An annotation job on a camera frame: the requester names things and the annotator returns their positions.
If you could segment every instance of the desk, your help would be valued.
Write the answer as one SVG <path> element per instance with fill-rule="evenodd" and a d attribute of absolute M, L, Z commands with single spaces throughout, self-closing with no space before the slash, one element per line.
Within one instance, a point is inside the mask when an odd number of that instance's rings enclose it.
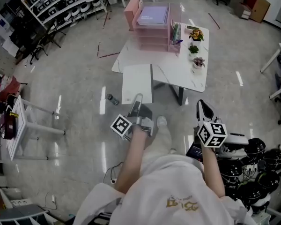
<path fill-rule="evenodd" d="M 278 55 L 281 52 L 281 43 L 279 43 L 279 49 L 274 53 L 274 55 L 271 57 L 271 59 L 263 66 L 263 68 L 260 70 L 261 73 L 263 73 L 275 60 L 275 58 L 278 57 Z M 281 93 L 281 88 L 274 92 L 272 95 L 270 95 L 270 99 L 273 99 L 274 97 L 278 96 Z"/>
<path fill-rule="evenodd" d="M 64 135 L 66 132 L 64 130 L 59 130 L 51 127 L 46 127 L 37 124 L 36 119 L 34 117 L 32 108 L 36 108 L 38 110 L 41 110 L 43 112 L 60 116 L 58 113 L 54 111 L 46 110 L 42 107 L 39 107 L 37 105 L 34 105 L 24 99 L 21 98 L 21 96 L 18 97 L 12 112 L 19 115 L 18 118 L 16 118 L 16 135 L 13 139 L 7 140 L 7 148 L 10 155 L 11 160 L 14 158 L 22 158 L 22 159 L 37 159 L 37 160 L 48 160 L 48 157 L 28 157 L 28 156 L 16 156 L 16 152 L 18 150 L 18 147 L 25 135 L 25 132 L 28 128 L 35 129 L 35 130 L 41 130 L 45 132 L 55 133 L 55 134 L 61 134 Z"/>
<path fill-rule="evenodd" d="M 169 84 L 173 92 L 172 85 L 179 87 L 179 94 L 177 95 L 175 92 L 174 95 L 181 106 L 184 89 L 197 92 L 205 90 L 209 50 L 209 30 L 199 27 L 204 33 L 204 41 L 200 43 L 199 52 L 191 54 L 188 50 L 191 40 L 189 34 L 184 31 L 185 26 L 185 23 L 181 24 L 181 39 L 183 42 L 181 43 L 180 54 L 140 50 L 138 41 L 131 36 L 113 64 L 112 71 L 123 73 L 125 66 L 152 64 L 153 80 Z M 205 67 L 195 69 L 192 65 L 194 57 L 205 59 Z"/>

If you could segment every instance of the gray floor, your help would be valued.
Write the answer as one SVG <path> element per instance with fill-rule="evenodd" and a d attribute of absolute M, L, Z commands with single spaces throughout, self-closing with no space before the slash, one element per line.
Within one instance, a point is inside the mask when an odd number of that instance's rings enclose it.
<path fill-rule="evenodd" d="M 281 107 L 269 100 L 275 91 L 274 71 L 277 65 L 260 73 L 262 65 L 272 56 L 281 42 L 281 31 L 266 24 L 241 20 L 223 4 L 213 0 L 158 0 L 182 2 L 183 22 L 188 18 L 209 29 L 209 60 L 206 90 L 197 93 L 185 90 L 184 105 L 179 107 L 168 86 L 154 93 L 155 102 L 149 107 L 154 116 L 162 114 L 168 120 L 173 147 L 180 153 L 191 142 L 196 122 L 196 103 L 204 99 L 217 108 L 230 131 L 261 138 L 267 148 L 281 143 L 281 125 L 277 125 Z M 26 155 L 48 155 L 48 161 L 15 160 L 4 164 L 8 184 L 20 188 L 25 197 L 53 208 L 51 194 L 56 196 L 58 209 L 52 211 L 62 219 L 75 214 L 93 188 L 103 181 L 107 168 L 123 161 L 128 144 L 120 141 L 109 126 L 115 117 L 126 114 L 128 105 L 114 106 L 106 102 L 105 114 L 99 114 L 102 91 L 121 98 L 122 74 L 111 67 L 117 56 L 98 58 L 120 52 L 128 26 L 121 4 L 113 6 L 111 19 L 105 14 L 66 29 L 59 35 L 61 48 L 49 45 L 49 56 L 40 55 L 39 61 L 25 67 L 17 66 L 15 76 L 29 83 L 23 96 L 27 100 L 53 110 L 61 98 L 58 120 L 46 113 L 38 113 L 43 124 L 66 129 L 65 136 L 40 135 L 31 140 Z M 218 22 L 218 29 L 212 17 Z M 241 75 L 243 86 L 237 78 Z M 272 207 L 281 205 L 281 186 L 273 195 Z"/>

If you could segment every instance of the cable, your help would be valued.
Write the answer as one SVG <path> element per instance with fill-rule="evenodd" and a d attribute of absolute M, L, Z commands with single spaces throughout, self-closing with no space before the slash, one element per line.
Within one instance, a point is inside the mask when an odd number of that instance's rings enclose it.
<path fill-rule="evenodd" d="M 105 175 L 104 175 L 104 178 L 103 178 L 103 183 L 105 183 L 105 177 L 106 177 L 107 172 L 111 169 L 111 174 L 112 174 L 112 170 L 113 170 L 115 167 L 120 166 L 122 163 L 123 163 L 123 162 L 120 162 L 118 165 L 113 166 L 113 167 L 110 167 L 109 169 L 107 169 L 107 171 L 106 171 L 106 173 L 105 173 Z"/>
<path fill-rule="evenodd" d="M 55 208 L 48 208 L 48 207 L 46 207 L 46 205 L 47 205 L 47 196 L 48 196 L 48 193 L 49 193 L 49 192 L 47 192 L 47 194 L 46 194 L 46 196 L 45 196 L 45 206 L 44 206 L 44 207 L 41 206 L 41 208 L 47 208 L 47 209 L 51 209 L 51 210 L 57 210 L 57 205 L 56 205 L 56 203 L 53 202 L 53 201 L 52 201 L 52 203 L 55 204 Z"/>

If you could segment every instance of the black helmet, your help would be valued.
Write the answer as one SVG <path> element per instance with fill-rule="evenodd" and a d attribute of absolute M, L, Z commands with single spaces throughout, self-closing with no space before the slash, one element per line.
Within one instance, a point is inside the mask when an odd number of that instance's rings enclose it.
<path fill-rule="evenodd" d="M 237 187 L 240 184 L 238 177 L 228 177 L 223 174 L 221 175 L 225 188 Z"/>
<path fill-rule="evenodd" d="M 252 204 L 252 209 L 254 214 L 259 214 L 263 210 L 265 210 L 270 204 L 271 196 L 269 194 L 265 194 L 263 198 L 260 198 L 256 203 Z"/>
<path fill-rule="evenodd" d="M 244 151 L 250 154 L 258 154 L 266 149 L 266 144 L 260 138 L 249 139 L 249 144 L 244 147 Z"/>
<path fill-rule="evenodd" d="M 247 206 L 256 203 L 264 193 L 262 187 L 253 181 L 241 183 L 237 190 L 241 196 L 242 202 Z"/>
<path fill-rule="evenodd" d="M 264 153 L 264 159 L 281 159 L 281 150 L 278 148 L 270 149 Z"/>
<path fill-rule="evenodd" d="M 232 198 L 234 201 L 236 201 L 237 199 L 241 199 L 237 189 L 234 187 L 225 187 L 225 193 L 226 196 Z"/>
<path fill-rule="evenodd" d="M 218 165 L 221 175 L 227 177 L 238 177 L 243 173 L 242 164 L 239 161 L 224 159 L 224 160 L 219 160 Z"/>
<path fill-rule="evenodd" d="M 260 172 L 255 181 L 267 192 L 271 193 L 277 189 L 280 177 L 276 172 Z"/>
<path fill-rule="evenodd" d="M 243 165 L 257 164 L 263 158 L 266 149 L 265 143 L 259 138 L 249 139 L 249 144 L 244 147 L 247 156 L 241 159 Z"/>
<path fill-rule="evenodd" d="M 281 169 L 281 160 L 280 159 L 266 159 L 265 171 L 278 171 Z"/>

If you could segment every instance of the pink organizer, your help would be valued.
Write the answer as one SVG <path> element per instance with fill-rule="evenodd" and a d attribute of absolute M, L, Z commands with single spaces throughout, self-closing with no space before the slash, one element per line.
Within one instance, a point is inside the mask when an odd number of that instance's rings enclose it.
<path fill-rule="evenodd" d="M 167 22 L 165 25 L 139 25 L 139 18 L 144 6 L 168 6 Z M 136 11 L 132 23 L 133 32 L 138 39 L 140 49 L 147 51 L 180 53 L 180 43 L 173 42 L 174 26 L 178 23 L 181 28 L 181 8 L 176 3 L 146 3 L 141 4 Z"/>

